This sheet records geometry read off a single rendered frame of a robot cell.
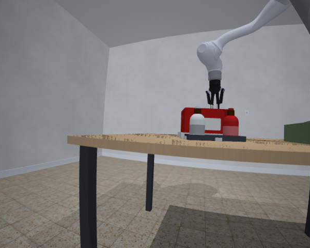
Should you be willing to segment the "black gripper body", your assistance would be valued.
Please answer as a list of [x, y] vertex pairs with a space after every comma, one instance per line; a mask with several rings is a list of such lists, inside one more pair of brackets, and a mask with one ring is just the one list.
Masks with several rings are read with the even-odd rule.
[[213, 94], [215, 94], [215, 88], [217, 88], [217, 93], [219, 93], [221, 88], [221, 81], [214, 79], [209, 81], [209, 91], [211, 92], [211, 89], [213, 88]]

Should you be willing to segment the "white bottle with brown band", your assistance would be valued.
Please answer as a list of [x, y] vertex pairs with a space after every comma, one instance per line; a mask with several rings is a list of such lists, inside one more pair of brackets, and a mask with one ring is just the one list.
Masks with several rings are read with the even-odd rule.
[[196, 106], [190, 118], [189, 134], [205, 135], [205, 118], [201, 114], [200, 106]]

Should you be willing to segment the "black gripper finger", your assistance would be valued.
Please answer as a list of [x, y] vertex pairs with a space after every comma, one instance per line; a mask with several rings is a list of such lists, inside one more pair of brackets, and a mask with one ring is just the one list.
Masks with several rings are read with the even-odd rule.
[[214, 102], [214, 94], [213, 94], [213, 88], [211, 89], [211, 100], [210, 100], [210, 91], [206, 91], [207, 94], [207, 100], [208, 100], [208, 104], [210, 104], [210, 108], [213, 109], [213, 102]]
[[215, 94], [216, 94], [216, 109], [220, 109], [220, 104], [223, 102], [223, 94], [225, 89], [224, 88], [220, 88], [221, 93], [220, 93], [220, 100], [219, 100], [219, 93], [217, 93], [217, 88], [215, 88]]

